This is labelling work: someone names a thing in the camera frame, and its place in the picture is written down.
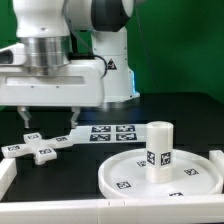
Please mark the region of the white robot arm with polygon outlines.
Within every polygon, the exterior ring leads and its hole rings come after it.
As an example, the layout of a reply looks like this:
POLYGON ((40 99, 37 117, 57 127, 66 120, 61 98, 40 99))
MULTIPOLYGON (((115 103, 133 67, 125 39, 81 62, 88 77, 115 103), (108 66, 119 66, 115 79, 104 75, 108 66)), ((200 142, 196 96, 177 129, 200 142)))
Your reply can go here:
POLYGON ((139 97, 128 66, 136 0, 12 0, 18 42, 0 49, 0 106, 119 108, 139 97))

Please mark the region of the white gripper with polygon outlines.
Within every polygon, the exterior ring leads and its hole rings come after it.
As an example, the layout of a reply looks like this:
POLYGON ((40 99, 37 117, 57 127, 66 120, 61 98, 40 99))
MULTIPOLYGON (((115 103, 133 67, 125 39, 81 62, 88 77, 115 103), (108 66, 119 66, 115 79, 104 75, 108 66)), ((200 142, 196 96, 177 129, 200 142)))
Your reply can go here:
POLYGON ((79 107, 95 107, 104 99, 102 60, 75 60, 54 76, 31 75, 22 66, 0 67, 0 105, 18 106, 17 112, 30 128, 26 106, 72 107, 71 128, 78 125, 79 107))

